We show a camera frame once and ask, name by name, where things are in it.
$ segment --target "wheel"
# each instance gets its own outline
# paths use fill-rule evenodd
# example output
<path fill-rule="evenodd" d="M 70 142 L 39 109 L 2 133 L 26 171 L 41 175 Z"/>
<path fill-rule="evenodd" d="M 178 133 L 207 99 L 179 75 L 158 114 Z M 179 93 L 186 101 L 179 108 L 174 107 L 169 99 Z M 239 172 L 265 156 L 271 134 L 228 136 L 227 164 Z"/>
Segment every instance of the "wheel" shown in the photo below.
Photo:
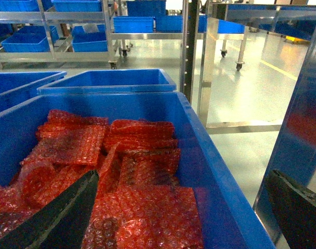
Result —
<path fill-rule="evenodd" d="M 237 71 L 240 71 L 241 68 L 242 68 L 242 64 L 237 64 L 237 65 L 236 65 L 236 70 L 237 70 Z"/>
<path fill-rule="evenodd" d="M 110 64 L 111 64 L 111 69 L 112 70 L 117 69 L 117 64 L 116 63 L 111 62 Z"/>

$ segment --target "blue crate on shelf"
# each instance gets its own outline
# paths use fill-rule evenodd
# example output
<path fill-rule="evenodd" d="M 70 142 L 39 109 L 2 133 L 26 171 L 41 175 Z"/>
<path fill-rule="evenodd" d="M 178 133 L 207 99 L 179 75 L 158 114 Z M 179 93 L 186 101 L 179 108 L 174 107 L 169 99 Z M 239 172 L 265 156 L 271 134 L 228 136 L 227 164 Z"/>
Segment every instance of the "blue crate on shelf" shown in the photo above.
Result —
<path fill-rule="evenodd" d="M 182 16 L 156 17 L 156 31 L 158 32 L 182 32 Z"/>
<path fill-rule="evenodd" d="M 74 52 L 106 52 L 107 41 L 105 33 L 79 34 L 71 42 Z"/>
<path fill-rule="evenodd" d="M 37 88 L 62 79 L 66 72 L 0 73 L 0 112 L 37 96 Z"/>
<path fill-rule="evenodd" d="M 102 10 L 102 0 L 52 0 L 59 12 L 98 12 Z"/>
<path fill-rule="evenodd" d="M 48 52 L 49 42 L 45 34 L 13 34 L 1 42 L 6 52 Z"/>
<path fill-rule="evenodd" d="M 163 16 L 156 17 L 156 31 L 158 32 L 182 32 L 183 17 L 182 16 Z M 207 16 L 199 16 L 198 32 L 206 32 Z"/>
<path fill-rule="evenodd" d="M 166 15 L 166 0 L 127 1 L 130 17 L 159 17 Z"/>
<path fill-rule="evenodd" d="M 181 157 L 176 176 L 194 189 L 205 248 L 275 248 L 210 136 L 182 93 L 42 95 L 0 113 L 0 185 L 37 144 L 51 109 L 81 116 L 170 121 Z"/>
<path fill-rule="evenodd" d="M 98 24 L 97 28 L 98 28 L 99 32 L 105 32 L 105 24 Z M 85 34 L 83 26 L 76 26 L 73 28 L 73 30 L 71 32 L 72 36 L 82 35 L 82 34 Z"/>
<path fill-rule="evenodd" d="M 198 20 L 198 32 L 200 33 L 204 33 L 206 32 L 208 26 L 208 16 L 199 16 L 199 20 Z"/>
<path fill-rule="evenodd" d="M 114 17 L 115 33 L 153 33 L 153 17 Z"/>
<path fill-rule="evenodd" d="M 16 33 L 18 34 L 44 34 L 45 29 L 43 26 L 24 26 L 23 28 L 19 29 Z M 55 43 L 59 39 L 58 32 L 55 26 L 50 26 L 50 34 L 53 43 Z"/>
<path fill-rule="evenodd" d="M 87 71 L 37 89 L 38 94 L 174 91 L 175 82 L 161 69 Z"/>
<path fill-rule="evenodd" d="M 245 26 L 242 24 L 219 20 L 218 34 L 244 34 Z"/>
<path fill-rule="evenodd" d="M 44 10 L 53 6 L 51 0 L 42 0 Z M 0 0 L 0 11 L 39 11 L 37 0 Z"/>

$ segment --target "gray epoxy floor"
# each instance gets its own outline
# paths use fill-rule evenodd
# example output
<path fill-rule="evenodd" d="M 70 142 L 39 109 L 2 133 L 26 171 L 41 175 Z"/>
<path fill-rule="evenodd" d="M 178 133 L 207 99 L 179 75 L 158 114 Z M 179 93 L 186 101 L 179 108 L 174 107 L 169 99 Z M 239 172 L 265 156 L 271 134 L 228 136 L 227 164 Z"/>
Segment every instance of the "gray epoxy floor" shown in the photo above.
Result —
<path fill-rule="evenodd" d="M 162 68 L 179 83 L 180 41 L 133 40 L 119 69 Z M 193 107 L 197 107 L 200 56 L 203 42 L 197 42 Z M 250 33 L 244 61 L 237 72 L 240 41 L 228 41 L 226 58 L 221 58 L 222 41 L 217 42 L 214 80 L 208 122 L 275 120 L 284 117 L 299 70 L 307 51 L 266 33 Z M 4 72 L 61 69 L 68 76 L 86 70 L 109 69 L 102 63 L 21 63 L 7 64 Z M 228 168 L 252 205 L 262 181 L 278 132 L 211 135 Z"/>

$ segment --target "metal rack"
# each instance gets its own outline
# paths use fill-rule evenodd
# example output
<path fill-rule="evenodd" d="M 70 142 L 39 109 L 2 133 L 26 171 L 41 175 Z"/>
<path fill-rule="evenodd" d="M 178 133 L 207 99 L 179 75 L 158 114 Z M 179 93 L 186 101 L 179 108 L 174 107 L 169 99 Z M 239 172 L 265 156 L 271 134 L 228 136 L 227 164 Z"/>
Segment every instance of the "metal rack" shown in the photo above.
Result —
<path fill-rule="evenodd" d="M 0 23 L 30 23 L 45 28 L 49 42 L 49 52 L 10 53 L 0 50 L 0 67 L 4 62 L 92 62 L 108 61 L 111 68 L 116 68 L 118 57 L 116 51 L 120 42 L 111 38 L 110 11 L 108 0 L 102 0 L 103 12 L 56 12 L 54 7 L 44 11 L 42 1 L 37 0 L 39 12 L 0 12 Z M 61 44 L 54 46 L 50 35 L 50 25 L 72 23 L 104 23 L 108 42 L 107 52 L 67 52 L 71 46 L 72 36 L 60 38 Z"/>

